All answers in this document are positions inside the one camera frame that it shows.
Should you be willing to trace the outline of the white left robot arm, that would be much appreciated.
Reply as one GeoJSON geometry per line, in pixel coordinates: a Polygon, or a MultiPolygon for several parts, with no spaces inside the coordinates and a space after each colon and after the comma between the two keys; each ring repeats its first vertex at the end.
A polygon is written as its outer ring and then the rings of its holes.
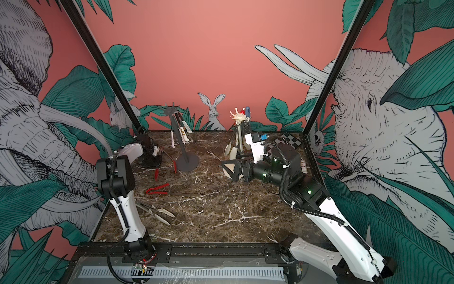
{"type": "Polygon", "coordinates": [[[139,134],[136,140],[99,159],[95,167],[98,190],[114,207],[123,230],[119,244],[124,249],[124,262],[148,264],[156,257],[156,248],[137,211],[131,163],[145,154],[155,158],[156,151],[153,140],[147,134],[139,134]]]}

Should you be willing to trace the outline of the pink tongs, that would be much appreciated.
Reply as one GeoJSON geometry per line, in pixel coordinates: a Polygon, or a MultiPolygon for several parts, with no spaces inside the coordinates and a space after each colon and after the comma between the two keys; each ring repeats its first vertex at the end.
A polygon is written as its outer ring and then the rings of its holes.
{"type": "Polygon", "coordinates": [[[180,140],[181,140],[180,131],[172,130],[171,131],[171,147],[175,149],[176,146],[179,146],[180,140]]]}

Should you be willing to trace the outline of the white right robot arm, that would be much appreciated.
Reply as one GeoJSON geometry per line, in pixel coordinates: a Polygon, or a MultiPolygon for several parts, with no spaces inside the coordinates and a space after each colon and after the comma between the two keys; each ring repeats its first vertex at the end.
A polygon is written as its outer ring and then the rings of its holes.
{"type": "Polygon", "coordinates": [[[396,261],[376,252],[357,233],[327,189],[301,171],[301,157],[292,146],[258,142],[251,149],[251,155],[221,163],[227,175],[233,181],[277,185],[281,201],[304,213],[336,248],[330,252],[294,235],[284,247],[290,260],[314,266],[339,284],[382,284],[395,274],[396,261]]]}

